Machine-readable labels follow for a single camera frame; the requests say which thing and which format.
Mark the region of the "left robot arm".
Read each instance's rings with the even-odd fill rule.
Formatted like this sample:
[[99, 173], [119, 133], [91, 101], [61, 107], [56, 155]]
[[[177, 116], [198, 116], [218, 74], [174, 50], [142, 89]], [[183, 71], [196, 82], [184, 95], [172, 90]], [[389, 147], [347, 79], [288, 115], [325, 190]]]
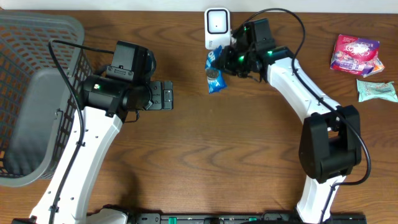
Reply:
[[131, 214], [104, 207], [89, 215], [88, 202], [104, 157], [126, 122], [128, 112], [171, 110], [171, 81], [132, 81], [88, 77], [80, 90], [82, 109], [76, 119], [54, 176], [29, 217], [13, 223], [129, 223]]

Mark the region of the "green tissue pack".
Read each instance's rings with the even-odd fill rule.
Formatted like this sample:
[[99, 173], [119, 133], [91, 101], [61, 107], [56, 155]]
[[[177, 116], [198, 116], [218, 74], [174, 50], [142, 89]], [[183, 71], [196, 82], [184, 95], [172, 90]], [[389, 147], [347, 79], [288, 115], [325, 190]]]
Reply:
[[358, 101], [364, 102], [372, 99], [382, 99], [397, 103], [397, 94], [394, 82], [376, 83], [357, 80]]

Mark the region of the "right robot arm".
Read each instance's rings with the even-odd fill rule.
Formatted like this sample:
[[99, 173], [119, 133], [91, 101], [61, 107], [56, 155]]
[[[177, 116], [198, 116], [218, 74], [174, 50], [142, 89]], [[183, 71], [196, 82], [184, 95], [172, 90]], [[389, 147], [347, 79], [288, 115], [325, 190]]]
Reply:
[[297, 55], [275, 45], [268, 27], [246, 24], [233, 37], [234, 43], [210, 48], [207, 68], [240, 78], [258, 73], [285, 98], [302, 122], [298, 156], [306, 179], [295, 219], [332, 221], [336, 191], [347, 185], [346, 177], [361, 162], [358, 110], [324, 94], [302, 71]]

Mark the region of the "red purple Carefree pad pack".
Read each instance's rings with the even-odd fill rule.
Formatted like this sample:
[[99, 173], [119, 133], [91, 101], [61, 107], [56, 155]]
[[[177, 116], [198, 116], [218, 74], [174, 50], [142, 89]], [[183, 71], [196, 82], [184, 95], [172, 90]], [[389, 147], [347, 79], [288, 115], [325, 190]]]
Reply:
[[365, 64], [379, 56], [380, 42], [340, 34], [335, 42], [330, 68], [361, 76]]

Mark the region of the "blue snack packet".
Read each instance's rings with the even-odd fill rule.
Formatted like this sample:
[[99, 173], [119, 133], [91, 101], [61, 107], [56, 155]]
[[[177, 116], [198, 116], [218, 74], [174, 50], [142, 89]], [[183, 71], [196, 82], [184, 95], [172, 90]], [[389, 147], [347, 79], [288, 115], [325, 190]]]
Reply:
[[222, 76], [222, 72], [211, 64], [216, 59], [219, 59], [222, 49], [223, 47], [220, 45], [219, 47], [210, 51], [207, 54], [205, 73], [208, 83], [209, 94], [219, 92], [227, 87], [227, 84]]

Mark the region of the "orange small carton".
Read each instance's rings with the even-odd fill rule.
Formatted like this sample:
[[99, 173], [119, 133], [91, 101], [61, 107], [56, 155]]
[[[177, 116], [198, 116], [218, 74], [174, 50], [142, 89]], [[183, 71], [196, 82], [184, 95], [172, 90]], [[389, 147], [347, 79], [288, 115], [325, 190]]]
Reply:
[[382, 72], [384, 69], [385, 66], [382, 64], [378, 57], [375, 57], [365, 64], [362, 77], [365, 78], [370, 75], [374, 75], [376, 73]]

